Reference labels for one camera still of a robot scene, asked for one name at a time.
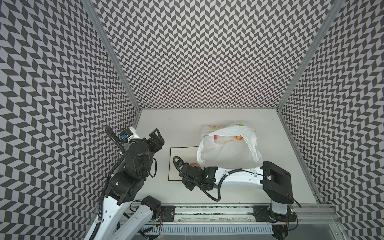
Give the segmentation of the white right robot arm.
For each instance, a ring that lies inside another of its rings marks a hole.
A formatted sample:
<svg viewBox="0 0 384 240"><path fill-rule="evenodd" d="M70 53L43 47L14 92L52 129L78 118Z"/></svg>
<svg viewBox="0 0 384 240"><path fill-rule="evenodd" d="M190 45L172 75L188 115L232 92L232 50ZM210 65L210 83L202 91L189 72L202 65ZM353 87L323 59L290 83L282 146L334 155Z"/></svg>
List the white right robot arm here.
<svg viewBox="0 0 384 240"><path fill-rule="evenodd" d="M179 157L173 159L173 164L188 190L198 187L215 202L222 198L223 185L245 185L263 190L270 198L270 203L264 207L253 207L253 216L257 222L282 222L288 225L289 222L299 221L295 210L291 208L297 202L293 195L291 174L272 162L263 162L261 167L249 170L218 167L201 169L185 163Z"/></svg>

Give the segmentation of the white plastic bag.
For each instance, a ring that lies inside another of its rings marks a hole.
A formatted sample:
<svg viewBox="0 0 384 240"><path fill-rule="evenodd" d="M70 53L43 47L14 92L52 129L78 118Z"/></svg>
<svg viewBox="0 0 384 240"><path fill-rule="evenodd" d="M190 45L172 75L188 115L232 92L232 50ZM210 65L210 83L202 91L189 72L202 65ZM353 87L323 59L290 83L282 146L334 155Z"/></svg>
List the white plastic bag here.
<svg viewBox="0 0 384 240"><path fill-rule="evenodd" d="M204 168L253 169L263 163L256 132L243 122L203 126L197 159Z"/></svg>

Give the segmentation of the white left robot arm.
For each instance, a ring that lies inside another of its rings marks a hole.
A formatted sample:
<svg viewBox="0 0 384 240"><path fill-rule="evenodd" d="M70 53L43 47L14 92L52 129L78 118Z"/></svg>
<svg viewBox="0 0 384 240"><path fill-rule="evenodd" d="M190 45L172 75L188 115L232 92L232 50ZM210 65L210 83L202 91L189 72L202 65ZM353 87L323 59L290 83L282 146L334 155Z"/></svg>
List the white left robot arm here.
<svg viewBox="0 0 384 240"><path fill-rule="evenodd" d="M146 240L156 236L146 234L143 227L151 221L162 221L161 201L152 196L137 200L136 195L147 178L154 178L151 169L157 168L155 153L165 141L158 129L149 138L140 138L129 127L116 135L105 126L105 133L121 151L118 162L109 171L101 191L98 213L88 230L86 240L131 240L140 234Z"/></svg>

